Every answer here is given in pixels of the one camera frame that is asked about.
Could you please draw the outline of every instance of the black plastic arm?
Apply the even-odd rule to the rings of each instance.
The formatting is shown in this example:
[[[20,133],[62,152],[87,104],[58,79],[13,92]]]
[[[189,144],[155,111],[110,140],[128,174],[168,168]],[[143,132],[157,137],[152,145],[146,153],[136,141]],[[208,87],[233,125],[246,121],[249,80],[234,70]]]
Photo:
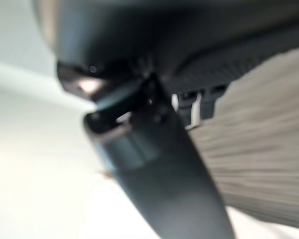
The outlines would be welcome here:
[[[108,170],[162,239],[233,239],[223,202],[169,100],[107,133],[85,129]]]

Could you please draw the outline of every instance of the white wall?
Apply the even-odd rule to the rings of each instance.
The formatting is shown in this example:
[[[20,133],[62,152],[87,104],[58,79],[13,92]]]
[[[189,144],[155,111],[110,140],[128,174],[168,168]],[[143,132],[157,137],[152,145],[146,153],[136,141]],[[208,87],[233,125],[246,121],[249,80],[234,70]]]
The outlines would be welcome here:
[[[101,182],[81,127],[93,109],[56,81],[0,63],[0,239],[78,238]]]
[[[55,60],[35,22],[31,0],[0,0],[0,61],[55,75]]]

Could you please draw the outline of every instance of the black handle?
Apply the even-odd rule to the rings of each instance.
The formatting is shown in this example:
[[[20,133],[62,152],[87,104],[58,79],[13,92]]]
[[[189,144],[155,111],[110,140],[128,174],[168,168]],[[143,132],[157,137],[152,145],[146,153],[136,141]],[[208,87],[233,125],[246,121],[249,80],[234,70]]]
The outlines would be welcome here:
[[[86,128],[107,168],[162,239],[234,238],[221,197],[172,107],[136,114],[106,135]]]

